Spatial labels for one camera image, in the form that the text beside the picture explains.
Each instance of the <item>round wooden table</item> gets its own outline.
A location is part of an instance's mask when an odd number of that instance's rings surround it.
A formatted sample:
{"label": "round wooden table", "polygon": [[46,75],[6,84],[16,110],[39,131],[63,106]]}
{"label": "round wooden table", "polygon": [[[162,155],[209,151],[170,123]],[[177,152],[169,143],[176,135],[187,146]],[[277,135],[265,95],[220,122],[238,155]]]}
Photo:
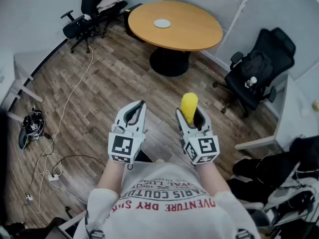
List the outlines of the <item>round wooden table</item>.
{"label": "round wooden table", "polygon": [[[156,27],[157,19],[167,19],[170,27]],[[191,51],[209,49],[223,37],[222,28],[212,15],[179,1],[143,4],[131,12],[129,26],[140,39],[158,46],[150,56],[151,67],[170,77],[187,71]]]}

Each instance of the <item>yellow cylinder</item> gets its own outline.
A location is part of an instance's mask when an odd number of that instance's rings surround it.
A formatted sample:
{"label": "yellow cylinder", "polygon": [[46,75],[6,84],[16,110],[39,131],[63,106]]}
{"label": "yellow cylinder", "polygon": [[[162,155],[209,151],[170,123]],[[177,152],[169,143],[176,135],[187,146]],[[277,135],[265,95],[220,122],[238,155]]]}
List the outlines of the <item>yellow cylinder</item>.
{"label": "yellow cylinder", "polygon": [[180,110],[184,114],[189,125],[193,122],[197,103],[198,97],[194,93],[186,93],[181,100]]}

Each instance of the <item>black table base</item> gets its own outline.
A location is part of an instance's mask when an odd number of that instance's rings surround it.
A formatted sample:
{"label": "black table base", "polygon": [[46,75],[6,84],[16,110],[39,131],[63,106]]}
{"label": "black table base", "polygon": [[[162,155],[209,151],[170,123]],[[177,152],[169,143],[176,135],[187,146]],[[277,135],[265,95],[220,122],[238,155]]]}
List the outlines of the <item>black table base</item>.
{"label": "black table base", "polygon": [[157,73],[174,77],[185,73],[188,70],[188,57],[190,51],[178,51],[165,48],[157,48],[150,56],[151,67]]}

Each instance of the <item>white plate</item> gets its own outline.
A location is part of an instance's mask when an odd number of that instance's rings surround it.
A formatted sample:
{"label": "white plate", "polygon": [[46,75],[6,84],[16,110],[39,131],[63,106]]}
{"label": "white plate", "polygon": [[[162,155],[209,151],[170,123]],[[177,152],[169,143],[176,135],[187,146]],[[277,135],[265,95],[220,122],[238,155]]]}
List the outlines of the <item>white plate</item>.
{"label": "white plate", "polygon": [[159,28],[170,27],[170,22],[167,19],[157,19],[154,21],[154,25]]}

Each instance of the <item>black backpack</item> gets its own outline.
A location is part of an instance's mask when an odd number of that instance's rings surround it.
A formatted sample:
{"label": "black backpack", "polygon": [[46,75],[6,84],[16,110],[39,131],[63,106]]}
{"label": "black backpack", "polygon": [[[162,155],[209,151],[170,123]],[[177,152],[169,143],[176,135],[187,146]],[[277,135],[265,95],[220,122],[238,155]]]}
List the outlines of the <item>black backpack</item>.
{"label": "black backpack", "polygon": [[242,58],[241,70],[245,80],[253,76],[257,78],[257,83],[252,87],[252,89],[257,90],[267,85],[274,67],[270,58],[265,53],[253,50],[246,57]]}

